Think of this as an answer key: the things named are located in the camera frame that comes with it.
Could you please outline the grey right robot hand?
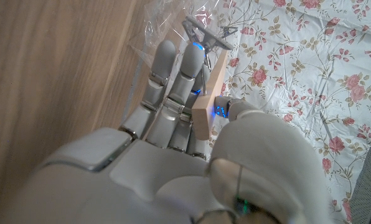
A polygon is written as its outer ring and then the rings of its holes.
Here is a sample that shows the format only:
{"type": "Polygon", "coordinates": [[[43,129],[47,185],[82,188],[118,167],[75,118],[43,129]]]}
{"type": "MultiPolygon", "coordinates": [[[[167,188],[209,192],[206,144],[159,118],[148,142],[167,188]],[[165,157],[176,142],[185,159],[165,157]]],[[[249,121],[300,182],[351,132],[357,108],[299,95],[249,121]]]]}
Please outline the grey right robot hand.
{"type": "Polygon", "coordinates": [[[324,174],[290,125],[247,107],[210,161],[99,129],[59,150],[0,223],[330,223],[324,174]]]}

